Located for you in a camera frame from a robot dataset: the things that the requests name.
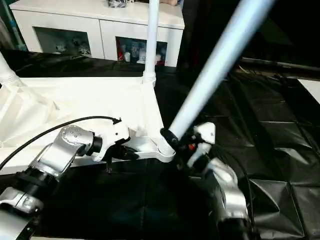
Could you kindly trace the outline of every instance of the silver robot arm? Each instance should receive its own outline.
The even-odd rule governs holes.
[[[103,137],[75,125],[63,127],[17,181],[0,195],[0,239],[28,240],[39,223],[44,201],[51,196],[76,156],[101,160],[109,147],[128,141],[129,130],[119,122]]]

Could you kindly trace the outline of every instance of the cabinet glass door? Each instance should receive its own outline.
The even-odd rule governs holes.
[[[44,53],[92,57],[86,32],[38,26],[33,29]]]
[[[116,50],[118,61],[145,64],[147,41],[143,39],[116,36]],[[157,41],[156,64],[164,66],[166,62],[167,43]]]

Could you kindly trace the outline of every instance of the white frame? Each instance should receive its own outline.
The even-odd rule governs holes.
[[[29,51],[43,53],[34,27],[86,32],[93,58],[104,59],[99,20],[79,16],[12,10]]]
[[[134,23],[100,20],[105,59],[118,60],[116,37],[147,40],[148,26]],[[167,43],[165,65],[176,67],[183,30],[158,27],[157,41]]]

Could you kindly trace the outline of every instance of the white cabinet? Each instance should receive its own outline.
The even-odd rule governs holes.
[[[147,40],[147,25],[100,20],[104,56],[118,60],[117,38]],[[183,31],[180,29],[158,27],[157,41],[166,43],[165,65],[177,65]]]
[[[87,55],[104,59],[99,20],[78,16],[13,10],[22,37],[31,52],[60,52],[77,55],[79,47],[88,49]]]
[[[32,52],[119,60],[125,51],[119,53],[118,40],[133,39],[143,50],[147,39],[147,3],[109,8],[105,0],[19,0],[10,8]],[[166,66],[177,65],[184,27],[180,6],[160,4],[157,51]]]

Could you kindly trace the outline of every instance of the white tray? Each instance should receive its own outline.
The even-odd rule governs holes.
[[[17,147],[58,124],[87,116],[121,118],[131,137],[148,136],[155,143],[163,127],[154,86],[142,77],[21,78],[23,87],[0,89],[0,162]],[[112,121],[92,119],[75,123],[93,132]],[[59,130],[36,140],[18,153],[0,175],[24,170]],[[74,166],[94,164],[90,157]]]

